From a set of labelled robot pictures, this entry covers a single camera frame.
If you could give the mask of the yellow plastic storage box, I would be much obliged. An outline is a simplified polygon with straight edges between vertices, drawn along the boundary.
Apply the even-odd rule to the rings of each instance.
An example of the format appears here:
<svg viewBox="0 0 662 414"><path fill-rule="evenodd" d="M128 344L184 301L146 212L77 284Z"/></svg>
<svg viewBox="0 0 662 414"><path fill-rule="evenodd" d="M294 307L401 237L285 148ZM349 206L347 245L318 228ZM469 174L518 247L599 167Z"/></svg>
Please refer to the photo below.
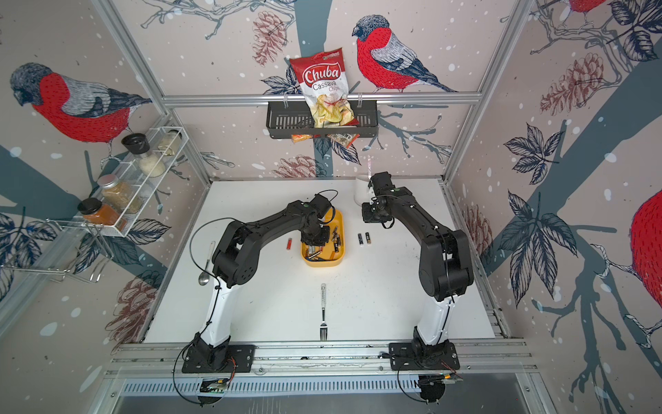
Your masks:
<svg viewBox="0 0 662 414"><path fill-rule="evenodd" d="M341 263L346 253L343 215L339 210L328 212L329 241L322 247L301 244L301 257L310 267L334 267Z"/></svg>

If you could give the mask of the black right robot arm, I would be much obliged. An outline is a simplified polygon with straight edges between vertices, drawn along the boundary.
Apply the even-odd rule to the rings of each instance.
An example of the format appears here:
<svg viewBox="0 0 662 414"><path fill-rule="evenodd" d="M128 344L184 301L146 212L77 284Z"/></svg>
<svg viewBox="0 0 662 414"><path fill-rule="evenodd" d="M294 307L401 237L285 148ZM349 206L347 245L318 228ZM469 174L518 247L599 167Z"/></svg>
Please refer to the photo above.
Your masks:
<svg viewBox="0 0 662 414"><path fill-rule="evenodd" d="M384 229L398 221L420 245L418 278L432 301L414 328L412 346L419 354L430 353L448 341L456 299L474 282L469 237L437 221L408 188L395 186L388 172L372 176L369 187L374 196L361 206L363 221Z"/></svg>

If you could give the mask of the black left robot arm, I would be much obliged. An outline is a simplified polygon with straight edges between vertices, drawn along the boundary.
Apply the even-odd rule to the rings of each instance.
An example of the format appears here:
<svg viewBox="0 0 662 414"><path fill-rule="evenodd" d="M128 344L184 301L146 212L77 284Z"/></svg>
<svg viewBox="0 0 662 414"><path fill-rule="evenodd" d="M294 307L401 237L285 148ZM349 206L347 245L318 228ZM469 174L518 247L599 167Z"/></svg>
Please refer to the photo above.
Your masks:
<svg viewBox="0 0 662 414"><path fill-rule="evenodd" d="M198 284L213 286L214 295L208 319L189 345L191 353L211 366L225 362L235 295L257 273L262 248L292 231L298 231L301 242L308 246L324 246L331 234L325 220L328 212L335 212L332 202L317 193L310 201L295 200L258 221L228 219L229 224L211 257L198 268Z"/></svg>

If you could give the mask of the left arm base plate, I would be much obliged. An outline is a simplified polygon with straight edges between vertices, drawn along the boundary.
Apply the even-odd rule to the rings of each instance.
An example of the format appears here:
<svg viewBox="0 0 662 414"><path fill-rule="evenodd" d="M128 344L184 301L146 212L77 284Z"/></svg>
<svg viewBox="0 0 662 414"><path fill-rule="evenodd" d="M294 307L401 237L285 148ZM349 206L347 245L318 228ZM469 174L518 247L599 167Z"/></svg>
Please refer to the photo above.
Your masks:
<svg viewBox="0 0 662 414"><path fill-rule="evenodd" d="M249 373L256 346L253 344L221 344L210 347L204 342L193 343L184 355L183 374Z"/></svg>

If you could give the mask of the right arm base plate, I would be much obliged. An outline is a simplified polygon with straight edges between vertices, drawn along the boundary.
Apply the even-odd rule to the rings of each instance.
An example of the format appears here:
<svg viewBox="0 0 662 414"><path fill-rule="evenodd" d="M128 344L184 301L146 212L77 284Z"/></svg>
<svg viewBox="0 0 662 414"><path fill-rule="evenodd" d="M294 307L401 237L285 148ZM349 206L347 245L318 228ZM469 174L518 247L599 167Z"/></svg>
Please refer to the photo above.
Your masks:
<svg viewBox="0 0 662 414"><path fill-rule="evenodd" d="M393 371L446 370L455 372L460 362L455 345L446 340L437 345L389 343L388 355Z"/></svg>

